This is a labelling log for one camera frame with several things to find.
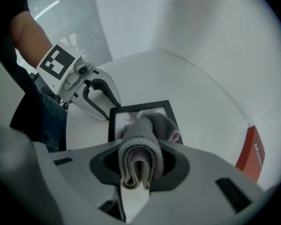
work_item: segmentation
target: white table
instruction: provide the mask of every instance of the white table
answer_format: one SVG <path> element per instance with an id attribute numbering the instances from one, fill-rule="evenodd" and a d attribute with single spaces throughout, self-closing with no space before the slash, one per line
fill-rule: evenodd
<path id="1" fill-rule="evenodd" d="M 241 153 L 247 124 L 223 90 L 196 67 L 165 51 L 131 55 L 100 66 L 118 88 L 121 105 L 169 100 L 186 146 L 212 152 L 232 165 Z M 109 115 L 113 104 L 100 91 L 90 99 Z M 108 142 L 108 121 L 71 104 L 67 118 L 67 148 Z"/>

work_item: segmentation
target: person's arm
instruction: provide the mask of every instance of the person's arm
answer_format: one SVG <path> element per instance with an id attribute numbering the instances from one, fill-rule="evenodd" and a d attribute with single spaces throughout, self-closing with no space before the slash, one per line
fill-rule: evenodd
<path id="1" fill-rule="evenodd" d="M 28 11 L 18 14 L 10 21 L 9 34 L 15 48 L 25 61 L 34 68 L 52 47 L 44 30 Z"/>

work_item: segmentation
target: purple cloth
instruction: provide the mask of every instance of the purple cloth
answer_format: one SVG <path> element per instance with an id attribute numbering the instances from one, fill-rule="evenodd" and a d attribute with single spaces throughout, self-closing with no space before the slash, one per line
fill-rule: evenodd
<path id="1" fill-rule="evenodd" d="M 163 155 L 157 139 L 175 142 L 180 132 L 178 127 L 161 113 L 147 114 L 119 133 L 123 136 L 118 151 L 121 172 L 120 184 L 135 189 L 143 183 L 145 189 L 163 174 Z"/>

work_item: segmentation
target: folded towel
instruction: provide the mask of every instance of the folded towel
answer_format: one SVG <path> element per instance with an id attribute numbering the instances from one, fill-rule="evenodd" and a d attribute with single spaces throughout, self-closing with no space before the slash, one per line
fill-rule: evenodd
<path id="1" fill-rule="evenodd" d="M 163 155 L 158 139 L 175 142 L 178 127 L 161 113 L 147 114 L 126 126 L 121 132 L 123 140 L 118 151 L 121 172 L 120 184 L 135 189 L 143 183 L 145 189 L 163 174 Z"/>

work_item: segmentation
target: black picture frame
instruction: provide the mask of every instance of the black picture frame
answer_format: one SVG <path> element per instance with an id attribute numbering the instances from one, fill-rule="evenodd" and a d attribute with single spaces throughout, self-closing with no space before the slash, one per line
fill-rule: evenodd
<path id="1" fill-rule="evenodd" d="M 140 110 L 154 109 L 154 108 L 158 108 L 158 107 L 164 107 L 164 109 L 167 113 L 167 117 L 169 119 L 171 119 L 179 128 L 169 100 L 153 102 L 153 103 L 143 103 L 143 104 L 137 104 L 137 105 L 131 105 L 131 106 L 124 106 L 124 107 L 115 107 L 115 108 L 111 108 L 111 112 L 110 112 L 110 116 L 109 116 L 108 142 L 115 141 L 115 125 L 116 125 L 116 114 L 117 113 L 137 112 Z M 176 142 L 183 144 L 181 135 Z"/>

